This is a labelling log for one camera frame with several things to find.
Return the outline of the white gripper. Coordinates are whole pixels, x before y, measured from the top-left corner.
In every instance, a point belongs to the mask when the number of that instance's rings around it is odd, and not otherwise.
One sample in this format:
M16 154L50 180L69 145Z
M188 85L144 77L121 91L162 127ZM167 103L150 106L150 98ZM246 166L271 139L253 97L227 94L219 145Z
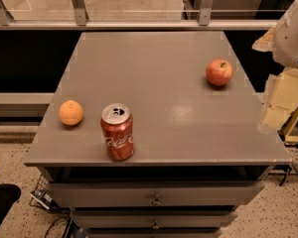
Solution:
M276 62L289 66L266 81L257 129L268 134L279 130L298 108L298 4L292 5L252 48L263 53L272 51Z

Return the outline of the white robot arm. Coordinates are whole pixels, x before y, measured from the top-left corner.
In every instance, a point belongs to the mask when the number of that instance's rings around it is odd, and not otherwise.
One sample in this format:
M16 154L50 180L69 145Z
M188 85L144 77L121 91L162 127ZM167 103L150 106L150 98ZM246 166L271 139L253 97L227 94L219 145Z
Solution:
M278 75L268 76L262 97L257 129L270 133L279 130L298 108L298 0L252 48L272 52L273 60L284 67Z

